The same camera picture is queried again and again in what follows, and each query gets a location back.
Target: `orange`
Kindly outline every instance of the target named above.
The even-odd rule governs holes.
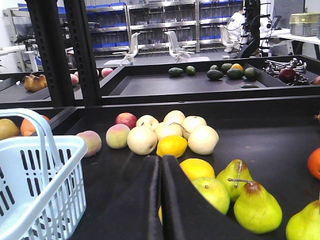
[[[320,180],[320,147],[311,153],[307,166],[310,173]]]
[[[190,181],[201,177],[216,178],[211,164],[200,158],[188,158],[180,163],[180,167]]]
[[[241,70],[241,71],[244,70],[244,68],[243,68],[239,63],[233,64],[233,65],[230,67],[230,69],[239,69],[239,70]]]
[[[41,115],[45,120],[47,120],[48,122],[50,121],[50,119],[45,116],[45,115]],[[31,134],[33,134],[36,129],[34,127],[34,125],[28,120],[28,119],[23,119],[21,126],[20,126],[20,131],[22,136],[27,137],[30,136]]]

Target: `lemon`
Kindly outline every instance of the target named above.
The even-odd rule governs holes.
[[[179,135],[169,135],[160,139],[156,148],[156,154],[160,157],[164,155],[173,155],[176,158],[181,157],[186,151],[188,142]]]
[[[190,181],[201,177],[216,178],[214,168],[210,163],[200,158],[188,158],[180,163],[180,167]]]
[[[159,216],[160,222],[162,224],[162,208],[161,208],[161,206],[159,207],[158,216]]]

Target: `basket handle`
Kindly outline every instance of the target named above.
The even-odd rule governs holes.
[[[50,147],[51,155],[55,163],[55,168],[60,169],[63,164],[58,154],[57,146],[54,141],[54,137],[49,123],[37,112],[27,108],[12,108],[12,109],[0,109],[0,117],[18,116],[28,119],[35,127],[36,133],[39,136],[40,144],[40,164],[42,167],[42,184],[43,187],[49,183],[48,164],[46,155],[46,140]]]

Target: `pear stem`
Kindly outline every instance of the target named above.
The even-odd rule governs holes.
[[[185,132],[187,132],[188,134],[190,134],[190,132],[188,132],[187,129],[185,129],[180,123],[172,122],[172,123],[170,123],[169,125],[171,125],[171,124],[177,124],[177,125],[179,125],[179,126],[183,129],[183,131],[185,131]]]
[[[250,184],[251,186],[254,185],[254,181],[249,181],[249,180],[245,180],[245,179],[233,179],[233,178],[228,178],[227,179],[229,182],[245,182],[247,184]]]
[[[243,165],[244,165],[244,164],[243,164],[243,162],[241,161],[241,162],[239,163],[238,176],[236,177],[237,179],[240,178],[240,173],[241,173],[241,171],[242,171]],[[235,184],[234,184],[234,188],[237,189],[238,186],[239,186],[239,182],[236,181]]]

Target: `white wall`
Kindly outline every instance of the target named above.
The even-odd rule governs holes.
[[[305,8],[308,13],[320,12],[319,0],[305,0]]]

